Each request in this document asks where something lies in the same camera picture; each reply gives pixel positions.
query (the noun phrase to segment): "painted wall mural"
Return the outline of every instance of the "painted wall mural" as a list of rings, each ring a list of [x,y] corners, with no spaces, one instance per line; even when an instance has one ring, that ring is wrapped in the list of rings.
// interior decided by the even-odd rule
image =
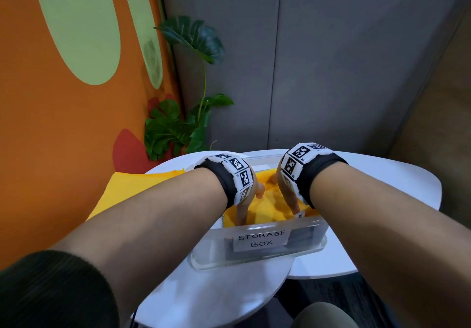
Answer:
[[[0,17],[1,269],[82,223],[115,169],[156,165],[148,104],[180,96],[158,0],[0,0]]]

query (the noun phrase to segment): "black cable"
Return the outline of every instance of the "black cable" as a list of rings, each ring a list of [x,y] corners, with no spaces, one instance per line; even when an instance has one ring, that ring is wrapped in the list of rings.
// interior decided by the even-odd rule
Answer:
[[[136,318],[136,313],[137,313],[137,309],[134,311],[134,313],[132,314],[132,318],[131,318],[131,324],[129,325],[129,328],[134,328],[134,319]]]

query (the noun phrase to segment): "light green painted shape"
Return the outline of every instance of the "light green painted shape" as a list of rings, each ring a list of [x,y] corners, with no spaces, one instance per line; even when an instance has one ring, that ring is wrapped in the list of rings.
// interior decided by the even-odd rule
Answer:
[[[158,89],[162,83],[162,56],[149,0],[128,0],[128,4],[147,73],[152,86]]]
[[[118,68],[121,40],[113,0],[39,0],[62,59],[90,85],[102,84]]]

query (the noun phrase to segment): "gray wall panel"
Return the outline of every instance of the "gray wall panel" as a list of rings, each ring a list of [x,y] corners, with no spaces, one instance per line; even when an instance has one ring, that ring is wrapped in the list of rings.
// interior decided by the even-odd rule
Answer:
[[[168,16],[187,14],[214,27],[225,46],[221,64],[208,65],[208,93],[234,99],[230,108],[212,111],[213,149],[252,151],[267,148],[275,62],[279,0],[164,0]],[[201,99],[201,63],[175,47],[186,108]]]
[[[281,0],[268,147],[384,154],[451,35],[455,1]]]

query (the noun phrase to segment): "person's left hand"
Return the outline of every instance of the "person's left hand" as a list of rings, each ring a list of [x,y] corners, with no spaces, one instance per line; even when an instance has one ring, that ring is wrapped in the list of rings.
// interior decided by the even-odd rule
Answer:
[[[237,216],[236,216],[236,225],[245,225],[247,220],[247,212],[249,210],[250,203],[253,198],[257,197],[262,199],[263,193],[265,193],[265,186],[262,183],[257,181],[257,176],[252,168],[250,168],[253,174],[253,186],[250,189],[249,195],[237,205]]]

